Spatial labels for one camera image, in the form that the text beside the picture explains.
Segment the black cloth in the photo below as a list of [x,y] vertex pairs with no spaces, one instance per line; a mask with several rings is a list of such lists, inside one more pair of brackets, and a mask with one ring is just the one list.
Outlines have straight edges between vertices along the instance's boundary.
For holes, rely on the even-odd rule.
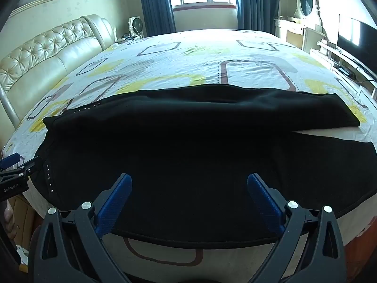
[[197,249],[274,242],[246,190],[253,172],[286,199],[328,204],[337,217],[376,193],[372,143],[292,132],[359,126],[337,95],[218,84],[140,90],[43,121],[39,192],[69,210],[127,173],[133,189],[113,233],[141,241]]

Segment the television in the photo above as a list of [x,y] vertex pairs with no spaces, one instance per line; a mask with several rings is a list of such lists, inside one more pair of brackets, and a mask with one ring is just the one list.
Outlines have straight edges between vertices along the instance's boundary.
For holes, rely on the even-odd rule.
[[337,45],[354,58],[345,54],[347,57],[353,59],[377,80],[377,30],[375,28],[340,15]]

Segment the white dresser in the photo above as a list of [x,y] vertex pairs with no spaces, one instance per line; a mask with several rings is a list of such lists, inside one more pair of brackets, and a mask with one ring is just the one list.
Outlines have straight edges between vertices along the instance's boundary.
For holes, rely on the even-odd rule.
[[289,20],[276,18],[276,36],[290,44],[310,53],[310,49],[319,50],[319,41],[325,39],[325,34],[307,27],[298,18],[289,17]]

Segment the shelf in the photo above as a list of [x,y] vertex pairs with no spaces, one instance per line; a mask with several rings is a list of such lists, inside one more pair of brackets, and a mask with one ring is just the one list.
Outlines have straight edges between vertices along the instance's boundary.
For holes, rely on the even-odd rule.
[[334,53],[336,56],[340,57],[342,60],[350,64],[352,67],[354,67],[359,73],[361,73],[366,80],[369,80],[370,83],[373,85],[374,88],[377,88],[377,82],[375,81],[375,78],[370,76],[368,73],[366,73],[363,68],[360,67],[358,63],[353,61],[351,58],[344,55],[340,50],[337,48],[329,47],[328,45],[325,45],[322,42],[318,42],[318,45],[320,45],[322,48],[325,48],[326,50],[330,51],[331,53]]
[[360,87],[359,99],[368,107],[373,117],[377,119],[377,103],[364,87]]
[[317,62],[319,62],[323,67],[326,67],[328,70],[331,70],[334,65],[334,61],[330,60],[318,50],[310,49],[310,56],[313,57]]
[[332,68],[332,72],[334,72],[338,77],[340,77],[342,79],[342,81],[344,83],[347,84],[347,86],[353,90],[353,92],[356,94],[356,95],[359,95],[360,94],[360,85],[357,84],[356,82],[352,81],[350,78],[348,78],[347,76],[345,76],[344,74],[342,74],[338,69],[336,68]]

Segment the cream leather headboard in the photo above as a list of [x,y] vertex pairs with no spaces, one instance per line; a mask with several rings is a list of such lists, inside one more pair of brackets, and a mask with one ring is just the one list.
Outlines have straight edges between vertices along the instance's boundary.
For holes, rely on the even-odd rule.
[[39,34],[3,58],[0,61],[0,148],[44,95],[113,43],[110,23],[89,15]]

